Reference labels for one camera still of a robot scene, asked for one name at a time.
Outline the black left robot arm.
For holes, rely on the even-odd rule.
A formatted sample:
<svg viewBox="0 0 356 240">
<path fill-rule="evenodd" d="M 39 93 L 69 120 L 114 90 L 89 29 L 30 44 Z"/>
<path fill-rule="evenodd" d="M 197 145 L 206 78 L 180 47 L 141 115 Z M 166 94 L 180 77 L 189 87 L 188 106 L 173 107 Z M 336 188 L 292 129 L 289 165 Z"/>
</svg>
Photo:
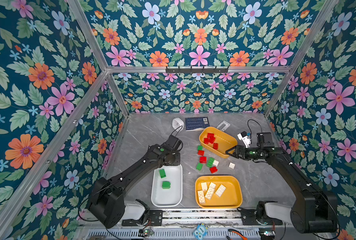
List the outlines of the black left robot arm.
<svg viewBox="0 0 356 240">
<path fill-rule="evenodd" d="M 112 228 L 123 219 L 127 193 L 146 175 L 163 166 L 178 166 L 183 142 L 170 135 L 161 145 L 149 146 L 145 155 L 125 171 L 110 179 L 98 179 L 90 196 L 87 209 L 106 228 Z"/>
</svg>

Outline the large green lego plate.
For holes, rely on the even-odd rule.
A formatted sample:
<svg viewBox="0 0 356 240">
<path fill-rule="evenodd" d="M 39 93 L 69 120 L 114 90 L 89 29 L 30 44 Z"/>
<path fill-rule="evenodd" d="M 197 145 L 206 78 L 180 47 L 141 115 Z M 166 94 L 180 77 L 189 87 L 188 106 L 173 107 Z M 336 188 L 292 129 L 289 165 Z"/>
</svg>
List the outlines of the large green lego plate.
<svg viewBox="0 0 356 240">
<path fill-rule="evenodd" d="M 208 158 L 206 166 L 208 168 L 212 168 L 214 166 L 214 161 L 215 161 L 214 158 Z"/>
</svg>

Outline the green small lego brick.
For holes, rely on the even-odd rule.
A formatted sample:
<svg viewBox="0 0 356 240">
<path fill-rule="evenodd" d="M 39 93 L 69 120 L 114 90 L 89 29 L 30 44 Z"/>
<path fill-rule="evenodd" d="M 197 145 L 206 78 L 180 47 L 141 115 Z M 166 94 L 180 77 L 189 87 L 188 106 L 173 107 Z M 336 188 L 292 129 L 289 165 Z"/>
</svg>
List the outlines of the green small lego brick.
<svg viewBox="0 0 356 240">
<path fill-rule="evenodd" d="M 198 171 L 201 171 L 201 170 L 203 169 L 203 164 L 198 163 L 197 166 L 196 166 L 196 169 L 197 169 Z"/>
</svg>

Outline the white wide lego brick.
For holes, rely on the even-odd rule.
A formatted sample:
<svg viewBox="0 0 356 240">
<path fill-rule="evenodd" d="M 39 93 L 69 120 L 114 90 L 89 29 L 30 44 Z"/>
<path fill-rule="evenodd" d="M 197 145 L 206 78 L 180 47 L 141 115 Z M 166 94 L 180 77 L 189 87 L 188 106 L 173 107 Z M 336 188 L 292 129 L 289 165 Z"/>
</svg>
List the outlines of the white wide lego brick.
<svg viewBox="0 0 356 240">
<path fill-rule="evenodd" d="M 221 197 L 221 196 L 223 195 L 223 193 L 225 192 L 225 190 L 226 190 L 226 187 L 225 187 L 223 184 L 221 184 L 221 185 L 218 187 L 218 189 L 216 190 L 215 194 L 216 194 L 217 196 Z"/>
</svg>

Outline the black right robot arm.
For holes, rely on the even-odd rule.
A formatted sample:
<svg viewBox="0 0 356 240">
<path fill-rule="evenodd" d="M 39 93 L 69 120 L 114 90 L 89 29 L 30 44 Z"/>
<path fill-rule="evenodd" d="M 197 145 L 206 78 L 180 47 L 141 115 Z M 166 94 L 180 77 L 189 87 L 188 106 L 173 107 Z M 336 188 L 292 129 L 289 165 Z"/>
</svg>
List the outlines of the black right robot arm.
<svg viewBox="0 0 356 240">
<path fill-rule="evenodd" d="M 296 201 L 285 206 L 273 201 L 260 201 L 255 210 L 259 224 L 287 222 L 301 234 L 333 233 L 340 229 L 337 197 L 312 183 L 280 147 L 275 147 L 271 133 L 257 133 L 257 147 L 249 144 L 226 148 L 236 159 L 259 161 L 272 166 L 292 189 Z"/>
</svg>

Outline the small white lego brick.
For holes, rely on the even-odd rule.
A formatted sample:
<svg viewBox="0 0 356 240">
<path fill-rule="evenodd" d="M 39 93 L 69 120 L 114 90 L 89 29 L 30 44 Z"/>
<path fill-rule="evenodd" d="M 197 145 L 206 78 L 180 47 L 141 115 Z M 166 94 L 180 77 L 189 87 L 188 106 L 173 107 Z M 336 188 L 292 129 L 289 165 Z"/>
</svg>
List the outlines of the small white lego brick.
<svg viewBox="0 0 356 240">
<path fill-rule="evenodd" d="M 202 183 L 201 183 L 201 188 L 202 188 L 203 191 L 207 191 L 207 190 L 208 190 L 208 185 L 207 185 L 207 183 L 206 183 L 206 182 L 202 182 Z"/>
</svg>

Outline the cream long lego brick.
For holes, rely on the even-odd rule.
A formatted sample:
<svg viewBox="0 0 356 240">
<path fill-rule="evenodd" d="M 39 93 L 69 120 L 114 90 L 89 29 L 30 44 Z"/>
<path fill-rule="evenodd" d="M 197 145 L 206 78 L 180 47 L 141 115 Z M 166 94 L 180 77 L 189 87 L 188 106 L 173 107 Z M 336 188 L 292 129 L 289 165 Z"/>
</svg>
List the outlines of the cream long lego brick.
<svg viewBox="0 0 356 240">
<path fill-rule="evenodd" d="M 198 200 L 199 200 L 199 204 L 205 204 L 206 203 L 206 198 L 205 198 L 205 194 L 203 190 L 199 190 L 197 191 L 198 194 Z"/>
</svg>

